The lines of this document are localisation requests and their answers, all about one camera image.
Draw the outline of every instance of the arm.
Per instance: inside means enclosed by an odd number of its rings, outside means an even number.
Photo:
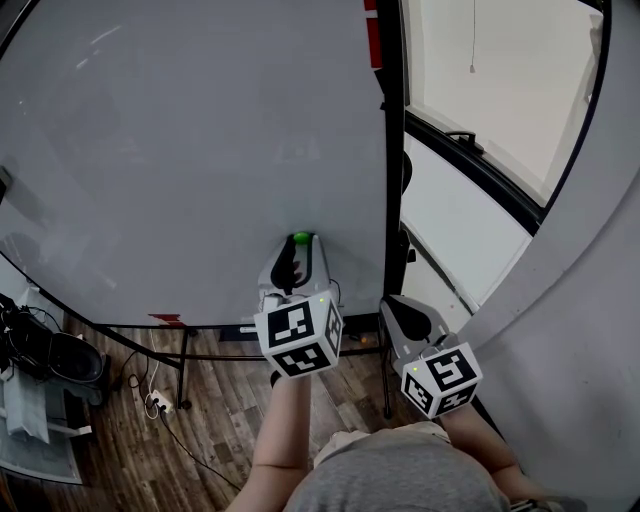
[[[542,498],[544,490],[522,474],[513,453],[470,405],[441,416],[451,444],[476,459],[511,501]]]
[[[253,453],[249,480],[228,512],[284,508],[307,475],[311,379],[279,379]]]

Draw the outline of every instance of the red sticker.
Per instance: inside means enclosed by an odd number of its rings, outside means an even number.
[[[183,324],[180,321],[180,315],[172,315],[172,314],[166,314],[166,313],[157,313],[157,314],[153,314],[153,313],[149,313],[149,316],[152,316],[153,318],[157,318],[158,320],[162,320],[163,322],[167,322],[167,325],[171,325],[173,327],[186,327],[186,324]]]
[[[382,53],[380,52],[380,31],[378,30],[378,18],[367,18],[367,32],[369,33],[369,54],[371,55],[371,67],[382,67]]]

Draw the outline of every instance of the green ball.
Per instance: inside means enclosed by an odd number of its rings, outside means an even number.
[[[311,235],[306,231],[300,231],[293,235],[293,241],[298,245],[309,245],[311,242]]]

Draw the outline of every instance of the gray shirt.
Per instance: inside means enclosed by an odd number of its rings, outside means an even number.
[[[445,441],[383,430],[337,450],[298,486],[288,512],[508,511],[487,471]]]

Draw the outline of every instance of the power strip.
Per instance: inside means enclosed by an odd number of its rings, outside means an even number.
[[[156,404],[159,410],[164,406],[164,412],[166,413],[173,411],[173,404],[171,401],[167,400],[157,389],[154,389],[153,393],[151,393],[151,402]]]

